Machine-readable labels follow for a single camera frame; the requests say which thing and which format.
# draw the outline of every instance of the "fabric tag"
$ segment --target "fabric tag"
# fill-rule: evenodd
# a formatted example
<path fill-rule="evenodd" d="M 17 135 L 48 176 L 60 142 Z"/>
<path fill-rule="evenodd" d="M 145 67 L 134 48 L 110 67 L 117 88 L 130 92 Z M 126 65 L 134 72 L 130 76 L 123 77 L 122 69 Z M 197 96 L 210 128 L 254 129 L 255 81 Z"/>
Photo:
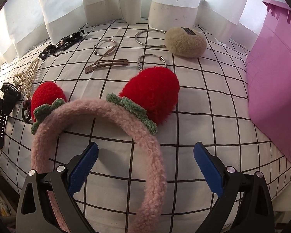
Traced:
<path fill-rule="evenodd" d="M 191 29 L 189 29 L 189 28 L 183 28 L 183 27 L 181 27 L 182 29 L 184 29 L 186 32 L 187 32 L 187 34 L 189 34 L 189 35 L 196 35 Z"/>

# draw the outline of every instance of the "white curtain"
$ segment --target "white curtain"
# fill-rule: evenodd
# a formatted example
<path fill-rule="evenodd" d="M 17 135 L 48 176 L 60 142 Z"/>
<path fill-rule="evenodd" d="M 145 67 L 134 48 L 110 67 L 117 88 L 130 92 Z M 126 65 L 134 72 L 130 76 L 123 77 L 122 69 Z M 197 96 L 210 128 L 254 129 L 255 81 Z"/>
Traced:
<path fill-rule="evenodd" d="M 82 0 L 39 0 L 50 39 L 55 44 L 86 24 Z"/>
<path fill-rule="evenodd" d="M 262 1 L 8 0 L 0 11 L 0 64 L 21 58 L 47 38 L 56 43 L 86 23 L 120 18 L 135 24 L 148 17 L 150 26 L 161 30 L 199 24 L 217 40 L 231 38 L 250 50 L 267 13 Z"/>

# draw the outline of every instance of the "tablecloth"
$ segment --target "tablecloth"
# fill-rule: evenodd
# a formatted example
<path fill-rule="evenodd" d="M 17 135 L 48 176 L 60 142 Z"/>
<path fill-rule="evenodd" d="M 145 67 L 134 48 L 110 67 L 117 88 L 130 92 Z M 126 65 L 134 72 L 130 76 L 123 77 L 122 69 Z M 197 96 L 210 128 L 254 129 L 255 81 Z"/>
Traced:
<path fill-rule="evenodd" d="M 168 190 L 156 232 L 195 232 L 214 205 L 213 194 L 193 157 L 193 146 L 201 141 L 212 155 L 248 174 L 264 173 L 270 194 L 275 198 L 291 182 L 291 164 L 276 146 L 250 121 L 245 61 L 248 51 L 234 41 L 218 42 L 206 29 L 194 26 L 208 42 L 202 57 L 185 59 L 165 48 L 139 45 L 134 36 L 149 29 L 146 21 L 128 25 L 123 20 L 83 27 L 84 39 L 57 57 L 48 57 L 38 70 L 33 90 L 41 82 L 53 81 L 69 101 L 104 98 L 119 93 L 127 81 L 139 73 L 137 59 L 144 53 L 162 56 L 177 75 L 179 101 L 172 114 L 158 126 Z M 128 66 L 105 67 L 85 74 L 84 68 L 98 60 L 93 45 L 101 39 L 117 42 L 114 56 L 128 59 Z M 148 32 L 140 40 L 161 45 L 164 35 Z M 50 43 L 45 40 L 22 58 L 4 64 L 0 89 L 13 75 L 25 71 L 30 62 Z M 101 44 L 99 52 L 112 46 Z M 145 57 L 143 68 L 162 65 L 155 57 Z M 20 192 L 30 170 L 30 148 L 34 136 L 30 124 L 21 117 L 20 100 L 8 117 L 4 147 L 0 149 L 0 171 Z M 85 116 L 58 138 L 55 154 L 49 159 L 57 167 L 80 154 L 90 141 L 99 146 L 99 158 L 80 192 L 74 195 L 85 217 L 97 232 L 127 232 L 140 207 L 145 188 L 145 162 L 138 146 L 119 127 L 101 118 Z M 235 217 L 238 196 L 227 224 Z"/>

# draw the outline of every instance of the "beige plush ball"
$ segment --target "beige plush ball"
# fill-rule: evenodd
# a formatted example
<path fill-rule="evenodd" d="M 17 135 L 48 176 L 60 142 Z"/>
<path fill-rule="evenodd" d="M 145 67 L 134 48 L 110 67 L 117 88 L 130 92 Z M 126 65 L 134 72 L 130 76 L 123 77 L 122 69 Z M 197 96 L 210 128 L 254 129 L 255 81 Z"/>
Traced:
<path fill-rule="evenodd" d="M 198 58 L 205 52 L 207 42 L 196 30 L 175 27 L 165 33 L 165 46 L 177 56 Z"/>

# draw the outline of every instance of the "purple plastic container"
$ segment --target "purple plastic container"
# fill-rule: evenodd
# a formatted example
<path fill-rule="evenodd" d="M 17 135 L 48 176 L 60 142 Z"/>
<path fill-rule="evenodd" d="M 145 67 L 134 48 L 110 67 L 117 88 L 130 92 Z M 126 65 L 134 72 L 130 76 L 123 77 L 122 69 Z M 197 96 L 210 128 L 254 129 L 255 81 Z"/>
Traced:
<path fill-rule="evenodd" d="M 263 3 L 268 13 L 247 57 L 249 115 L 291 162 L 291 9 Z"/>

